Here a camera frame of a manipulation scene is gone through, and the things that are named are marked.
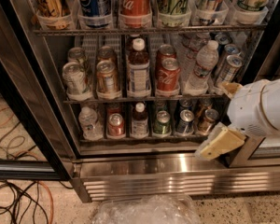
refrigerator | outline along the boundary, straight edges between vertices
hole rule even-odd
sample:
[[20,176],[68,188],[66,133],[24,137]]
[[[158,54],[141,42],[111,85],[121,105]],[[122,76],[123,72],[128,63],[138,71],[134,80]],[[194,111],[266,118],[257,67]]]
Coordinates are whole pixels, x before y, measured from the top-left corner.
[[[200,161],[194,152],[207,137],[180,137],[174,133],[155,137],[152,117],[148,137],[132,138],[130,106],[135,102],[145,101],[151,107],[153,102],[165,100],[173,116],[178,100],[197,102],[212,98],[220,120],[228,122],[229,98],[215,93],[190,96],[182,92],[173,97],[157,97],[154,82],[148,97],[132,98],[125,87],[123,68],[127,35],[142,35],[153,60],[161,44],[178,46],[182,34],[226,32],[242,39],[244,46],[244,67],[237,82],[244,85],[263,78],[279,78],[280,0],[270,0],[262,23],[245,25],[158,27],[159,15],[152,6],[152,24],[143,29],[120,27],[119,2],[112,0],[112,26],[107,29],[83,27],[77,18],[79,4],[70,0],[75,27],[47,30],[35,22],[36,0],[0,0],[0,94],[47,160],[0,160],[0,178],[68,180],[84,203],[164,193],[206,195],[280,190],[280,142],[247,140],[231,153]],[[106,107],[114,100],[98,98],[95,76],[93,96],[86,101],[70,100],[63,82],[68,50],[82,47],[91,63],[95,63],[101,46],[112,47],[118,55],[121,94],[116,102],[125,107],[127,123],[126,137],[120,140],[106,136]],[[78,114],[85,105],[98,107],[104,127],[100,140],[83,138]]]

clear plastic bag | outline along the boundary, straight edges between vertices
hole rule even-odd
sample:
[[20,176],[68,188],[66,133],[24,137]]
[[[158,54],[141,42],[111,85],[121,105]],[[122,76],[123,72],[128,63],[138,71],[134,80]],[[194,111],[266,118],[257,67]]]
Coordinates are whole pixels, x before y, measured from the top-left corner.
[[154,195],[136,201],[104,202],[92,224],[199,224],[189,196]]

green can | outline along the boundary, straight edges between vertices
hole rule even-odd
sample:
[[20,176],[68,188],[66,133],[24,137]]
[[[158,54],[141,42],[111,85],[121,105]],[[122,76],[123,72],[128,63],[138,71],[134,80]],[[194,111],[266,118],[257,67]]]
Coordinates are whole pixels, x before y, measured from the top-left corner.
[[170,132],[170,114],[167,111],[159,111],[153,125],[156,134],[167,134]]

floor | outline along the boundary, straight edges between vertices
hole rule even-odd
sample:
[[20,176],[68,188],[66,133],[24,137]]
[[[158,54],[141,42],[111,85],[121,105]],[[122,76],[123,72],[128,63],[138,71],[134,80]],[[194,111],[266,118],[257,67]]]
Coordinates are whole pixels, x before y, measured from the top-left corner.
[[[10,131],[18,123],[17,118],[12,116],[10,110],[5,109],[5,107],[5,101],[0,99],[0,109],[3,109],[0,112],[0,140],[6,132]],[[41,152],[34,145],[29,134],[21,125],[18,125],[17,130],[10,133],[4,141],[0,141],[0,159],[44,159]],[[19,180],[8,180],[8,183],[14,184],[21,189],[26,189],[32,184],[31,181]],[[44,181],[41,184],[39,187],[34,184],[27,190],[27,193],[44,208],[48,219],[52,217],[50,223],[92,223],[101,203],[82,203],[74,190],[64,187],[64,185],[70,187],[70,184],[66,182]],[[280,192],[193,196],[191,199],[201,223],[280,224]],[[10,206],[10,211],[12,211],[13,201],[14,194],[11,189],[7,187],[0,189],[0,207]],[[30,201],[27,197],[21,198],[17,223],[20,223],[20,219],[21,223],[34,223],[34,217],[35,223],[49,223],[40,208],[35,210],[34,203],[31,203],[25,212],[29,203]],[[10,220],[11,215],[9,212],[0,215],[0,224],[10,223]]]

blue can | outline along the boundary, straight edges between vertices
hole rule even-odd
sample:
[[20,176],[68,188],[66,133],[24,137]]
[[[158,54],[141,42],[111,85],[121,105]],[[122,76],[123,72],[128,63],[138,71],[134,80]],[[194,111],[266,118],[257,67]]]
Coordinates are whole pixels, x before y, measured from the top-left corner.
[[85,17],[103,17],[111,14],[111,0],[80,0],[80,4]]

